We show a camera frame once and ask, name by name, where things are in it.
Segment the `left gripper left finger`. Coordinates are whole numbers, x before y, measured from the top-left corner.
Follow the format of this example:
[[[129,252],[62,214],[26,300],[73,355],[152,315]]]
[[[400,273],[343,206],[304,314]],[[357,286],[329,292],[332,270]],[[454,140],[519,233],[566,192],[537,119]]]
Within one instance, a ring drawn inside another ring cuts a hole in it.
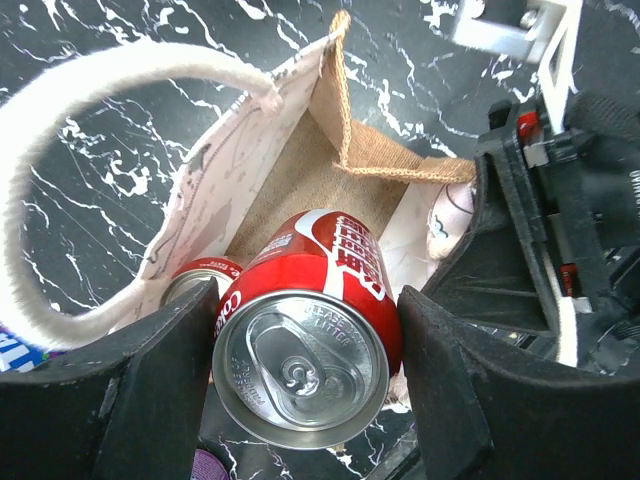
[[[187,479],[211,368],[214,281],[1,376],[4,479]]]

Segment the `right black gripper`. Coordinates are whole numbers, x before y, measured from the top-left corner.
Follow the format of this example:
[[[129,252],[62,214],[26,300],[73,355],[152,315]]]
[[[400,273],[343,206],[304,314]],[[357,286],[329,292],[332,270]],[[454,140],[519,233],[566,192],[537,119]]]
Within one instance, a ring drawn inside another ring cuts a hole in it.
[[[639,335],[639,109],[578,94],[560,132],[541,99],[501,101],[476,177],[430,215],[425,294],[457,318],[534,337],[564,365]]]

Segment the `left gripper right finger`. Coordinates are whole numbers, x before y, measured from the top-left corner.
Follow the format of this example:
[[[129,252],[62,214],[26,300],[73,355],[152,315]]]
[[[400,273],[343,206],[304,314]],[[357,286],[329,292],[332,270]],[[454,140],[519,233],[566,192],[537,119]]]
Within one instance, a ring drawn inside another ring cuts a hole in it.
[[[398,308],[428,478],[638,477],[637,378],[542,359],[411,287]]]

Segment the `purple Fanta can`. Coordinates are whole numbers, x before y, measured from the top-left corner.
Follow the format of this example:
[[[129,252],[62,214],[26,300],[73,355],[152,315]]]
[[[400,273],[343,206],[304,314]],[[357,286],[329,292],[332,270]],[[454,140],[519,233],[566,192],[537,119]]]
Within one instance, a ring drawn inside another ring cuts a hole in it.
[[[229,474],[220,460],[204,449],[197,449],[191,471],[191,480],[229,480]]]
[[[61,351],[42,350],[24,343],[4,327],[0,329],[0,370],[28,372],[62,355]]]

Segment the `red cola can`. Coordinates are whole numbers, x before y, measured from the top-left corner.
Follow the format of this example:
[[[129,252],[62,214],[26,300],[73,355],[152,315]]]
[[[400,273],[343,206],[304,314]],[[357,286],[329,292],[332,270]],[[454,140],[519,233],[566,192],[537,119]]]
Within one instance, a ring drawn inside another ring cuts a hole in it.
[[[243,267],[228,257],[203,257],[193,260],[174,273],[161,297],[160,306],[165,306],[195,285],[211,279],[216,281],[219,296],[222,296],[242,271]]]
[[[347,213],[313,209],[287,220],[223,295],[212,376],[247,432],[318,450],[374,421],[402,351],[376,239]]]

